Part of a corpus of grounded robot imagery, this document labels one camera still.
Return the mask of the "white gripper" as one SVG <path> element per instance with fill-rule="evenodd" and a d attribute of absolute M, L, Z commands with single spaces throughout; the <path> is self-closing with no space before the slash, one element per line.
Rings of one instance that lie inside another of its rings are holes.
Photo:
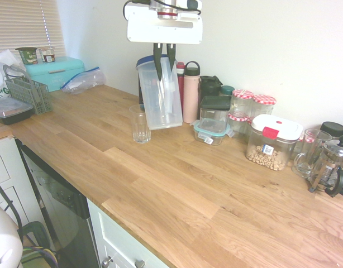
<path fill-rule="evenodd" d="M 162 78 L 161 56 L 166 45 L 170 70 L 173 70 L 176 44 L 200 44 L 203 21 L 200 15 L 179 12 L 175 19 L 159 18 L 157 11 L 148 7 L 127 6 L 127 39 L 131 42 L 153 44 L 153 57 L 158 80 Z"/>

